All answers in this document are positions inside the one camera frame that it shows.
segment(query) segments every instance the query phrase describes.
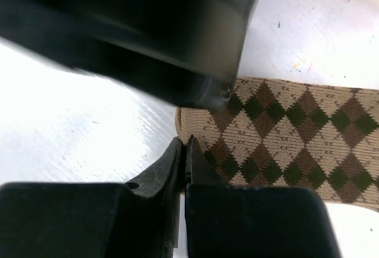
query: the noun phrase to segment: folded cloth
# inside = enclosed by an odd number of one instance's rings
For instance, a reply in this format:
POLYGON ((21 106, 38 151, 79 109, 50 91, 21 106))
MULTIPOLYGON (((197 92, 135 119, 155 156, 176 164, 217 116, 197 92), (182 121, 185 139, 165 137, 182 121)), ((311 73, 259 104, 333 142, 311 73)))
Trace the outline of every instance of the folded cloth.
POLYGON ((298 186, 326 202, 379 211, 379 91, 241 78, 219 111, 178 108, 233 185, 298 186))

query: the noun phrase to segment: white surface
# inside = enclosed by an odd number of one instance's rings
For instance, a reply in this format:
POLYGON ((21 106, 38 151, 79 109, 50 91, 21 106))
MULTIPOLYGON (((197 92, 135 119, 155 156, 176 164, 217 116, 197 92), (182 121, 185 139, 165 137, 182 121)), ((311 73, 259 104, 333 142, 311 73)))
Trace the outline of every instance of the white surface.
MULTIPOLYGON (((259 0, 240 75, 379 89, 378 20, 379 0, 259 0)), ((125 181, 176 135, 174 107, 3 44, 0 183, 125 181)), ((344 257, 379 257, 378 213, 328 209, 344 257)))

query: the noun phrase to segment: patterned textile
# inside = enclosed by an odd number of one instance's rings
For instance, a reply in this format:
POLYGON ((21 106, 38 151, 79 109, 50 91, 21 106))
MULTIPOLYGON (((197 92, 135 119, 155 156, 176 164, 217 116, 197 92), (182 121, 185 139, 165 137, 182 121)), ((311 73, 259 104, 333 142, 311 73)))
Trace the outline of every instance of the patterned textile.
POLYGON ((228 182, 315 189, 329 202, 379 211, 379 91, 238 79, 228 106, 178 108, 228 182))

